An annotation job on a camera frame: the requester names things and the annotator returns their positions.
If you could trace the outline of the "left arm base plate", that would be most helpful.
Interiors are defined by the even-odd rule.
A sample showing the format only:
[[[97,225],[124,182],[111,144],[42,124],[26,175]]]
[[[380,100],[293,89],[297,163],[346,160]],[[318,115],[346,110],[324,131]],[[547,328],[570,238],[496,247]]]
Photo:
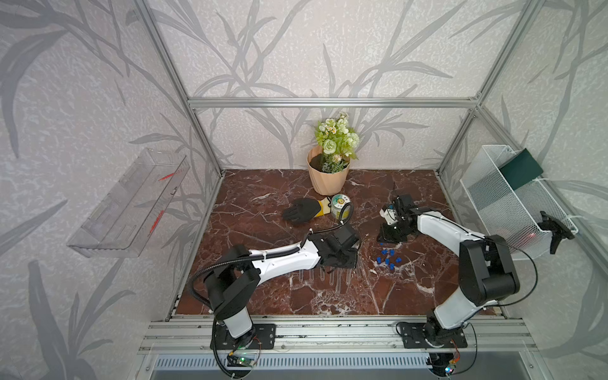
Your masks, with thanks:
[[[275,340],[275,324],[253,324],[252,329],[239,338],[232,337],[225,325],[216,324],[210,348],[231,351],[246,348],[272,350],[275,346]]]

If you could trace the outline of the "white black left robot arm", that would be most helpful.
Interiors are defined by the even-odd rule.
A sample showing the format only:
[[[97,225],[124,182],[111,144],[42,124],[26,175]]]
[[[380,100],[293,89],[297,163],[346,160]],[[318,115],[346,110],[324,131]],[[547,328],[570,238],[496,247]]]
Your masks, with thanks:
[[[192,281],[202,280],[208,308],[234,340],[251,337],[255,328],[247,305],[263,283],[291,272],[317,267],[354,269],[359,234],[349,225],[308,232],[301,242],[271,250],[232,247],[221,260],[200,270]]]

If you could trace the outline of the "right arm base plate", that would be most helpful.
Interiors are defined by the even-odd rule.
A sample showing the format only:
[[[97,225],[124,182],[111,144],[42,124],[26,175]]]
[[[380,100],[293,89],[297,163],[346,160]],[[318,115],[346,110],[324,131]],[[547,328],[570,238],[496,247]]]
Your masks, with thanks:
[[[396,324],[397,334],[404,348],[468,348],[463,328],[443,329],[430,322],[411,323],[400,321]]]

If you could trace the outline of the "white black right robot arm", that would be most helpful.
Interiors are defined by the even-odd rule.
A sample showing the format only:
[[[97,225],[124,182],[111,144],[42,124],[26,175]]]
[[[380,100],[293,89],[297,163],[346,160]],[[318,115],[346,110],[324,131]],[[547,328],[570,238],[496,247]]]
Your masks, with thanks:
[[[384,219],[379,242],[397,244],[425,235],[459,258],[459,287],[432,312],[441,329],[459,328],[479,310],[519,292],[511,250],[499,235],[472,231],[430,207],[416,206],[409,195],[397,196],[379,214]]]

